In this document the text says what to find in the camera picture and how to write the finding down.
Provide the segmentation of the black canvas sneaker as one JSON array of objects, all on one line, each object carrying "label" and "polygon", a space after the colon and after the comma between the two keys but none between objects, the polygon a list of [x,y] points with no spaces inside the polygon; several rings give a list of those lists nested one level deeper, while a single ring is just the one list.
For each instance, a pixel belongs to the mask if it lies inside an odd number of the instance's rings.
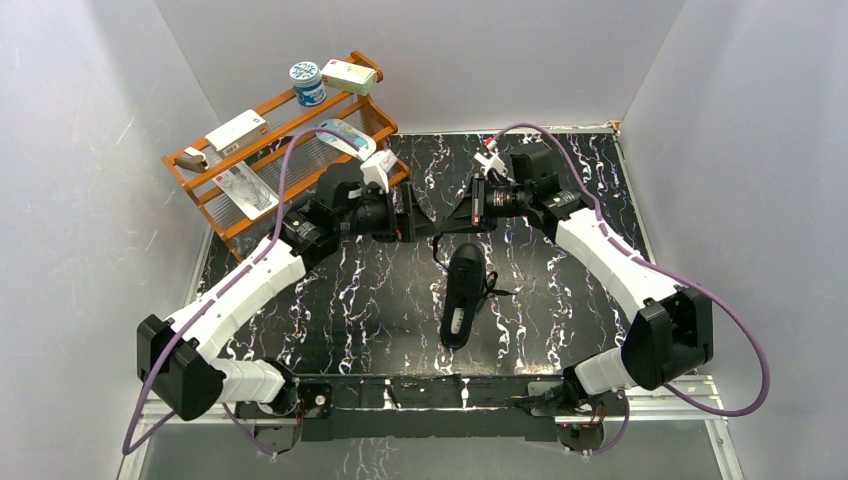
[{"label": "black canvas sneaker", "polygon": [[468,342],[473,320],[485,298],[487,272],[482,249],[475,243],[461,244],[451,256],[447,273],[439,333],[442,344],[456,350]]}]

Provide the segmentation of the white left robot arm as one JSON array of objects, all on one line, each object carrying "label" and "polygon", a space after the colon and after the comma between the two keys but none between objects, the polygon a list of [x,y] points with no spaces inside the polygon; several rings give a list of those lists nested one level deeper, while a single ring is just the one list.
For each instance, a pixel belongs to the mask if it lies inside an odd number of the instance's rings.
[{"label": "white left robot arm", "polygon": [[408,182],[384,190],[353,163],[331,165],[314,193],[290,206],[280,226],[217,285],[167,319],[149,315],[139,324],[144,393],[155,393],[184,421],[230,402],[290,414],[299,400],[292,371],[273,359],[223,359],[219,354],[229,340],[266,303],[333,255],[342,239],[365,235],[414,243],[437,233]]}]

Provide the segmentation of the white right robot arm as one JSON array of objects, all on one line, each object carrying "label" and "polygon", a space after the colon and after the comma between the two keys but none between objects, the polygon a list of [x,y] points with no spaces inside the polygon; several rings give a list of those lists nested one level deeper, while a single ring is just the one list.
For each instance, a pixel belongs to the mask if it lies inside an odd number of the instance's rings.
[{"label": "white right robot arm", "polygon": [[505,166],[492,139],[474,155],[473,174],[443,234],[493,231],[500,219],[523,217],[575,257],[612,295],[630,320],[620,347],[565,368],[551,398],[577,414],[603,395],[634,386],[655,390],[713,358],[712,303],[703,293],[645,266],[585,192],[564,188],[543,143],[510,151]]}]

